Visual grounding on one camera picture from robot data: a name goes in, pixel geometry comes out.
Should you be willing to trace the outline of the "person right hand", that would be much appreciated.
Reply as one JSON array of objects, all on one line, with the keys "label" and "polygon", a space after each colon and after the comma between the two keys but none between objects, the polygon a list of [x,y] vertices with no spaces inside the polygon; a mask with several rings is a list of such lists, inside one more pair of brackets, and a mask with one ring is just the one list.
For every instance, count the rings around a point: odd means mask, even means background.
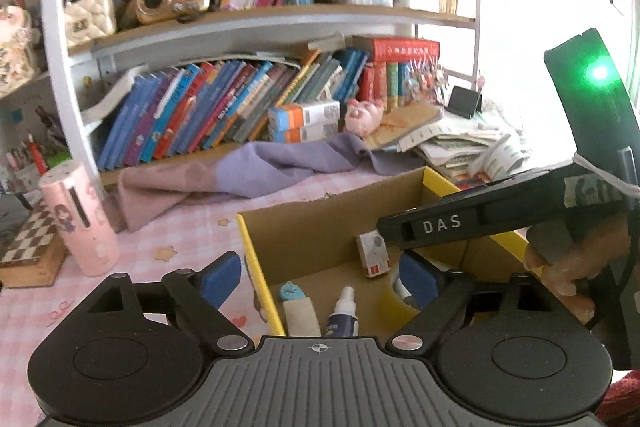
[{"label": "person right hand", "polygon": [[570,247],[559,261],[548,263],[533,246],[527,246],[524,267],[539,270],[541,282],[582,324],[593,319],[596,305],[587,296],[579,295],[575,282],[593,279],[613,259],[628,254],[630,237],[627,217],[616,215],[598,223],[584,239]]}]

